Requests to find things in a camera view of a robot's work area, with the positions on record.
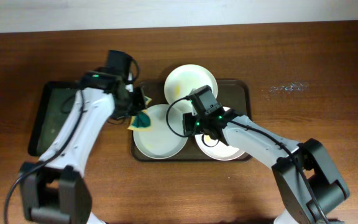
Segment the white plate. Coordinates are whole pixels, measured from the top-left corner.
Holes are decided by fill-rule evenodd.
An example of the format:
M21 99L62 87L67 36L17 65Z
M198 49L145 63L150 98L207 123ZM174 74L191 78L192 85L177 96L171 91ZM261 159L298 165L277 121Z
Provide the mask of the white plate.
M236 147L227 146L221 141L213 140L205 134L197 134L195 141L204 154L218 161L233 161L245 154L244 151Z
M168 104L187 96L193 89L208 85L215 98L218 84L213 74L200 65L187 64L174 69L165 80L164 95Z

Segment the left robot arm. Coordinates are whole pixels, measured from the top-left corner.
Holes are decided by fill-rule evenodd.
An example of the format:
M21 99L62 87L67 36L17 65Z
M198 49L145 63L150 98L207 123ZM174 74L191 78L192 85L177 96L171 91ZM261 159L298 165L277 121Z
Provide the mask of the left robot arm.
M132 72L90 71L78 84L61 130L36 163L20 169L22 206L34 223L102 223L93 212L83 179L90 152L110 118L134 116L145 109Z

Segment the pale grey plate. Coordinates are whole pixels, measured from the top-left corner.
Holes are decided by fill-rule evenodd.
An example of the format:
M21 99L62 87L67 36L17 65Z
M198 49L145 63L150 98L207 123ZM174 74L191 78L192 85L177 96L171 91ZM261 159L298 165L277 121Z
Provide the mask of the pale grey plate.
M166 113L169 105L153 105L146 110L151 118L151 127L134 131L133 138L138 150L151 159L168 159L178 154L188 138L174 134L167 125Z

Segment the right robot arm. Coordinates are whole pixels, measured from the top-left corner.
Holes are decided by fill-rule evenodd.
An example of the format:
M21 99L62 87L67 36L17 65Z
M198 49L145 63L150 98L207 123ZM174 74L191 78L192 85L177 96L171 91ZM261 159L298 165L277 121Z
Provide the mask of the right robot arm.
M328 151L315 139L283 138L233 109L204 116L186 113L183 131L236 147L271 169L285 206L275 223L328 223L328 213L350 196Z

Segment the green and yellow sponge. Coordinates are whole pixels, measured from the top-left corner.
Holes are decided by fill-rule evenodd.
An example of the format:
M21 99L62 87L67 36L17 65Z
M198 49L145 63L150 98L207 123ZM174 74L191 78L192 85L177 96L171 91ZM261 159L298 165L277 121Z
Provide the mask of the green and yellow sponge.
M128 129L131 131L145 131L151 127L151 118L147 113L147 105L151 98L144 95L134 97L129 107L128 115L131 117Z

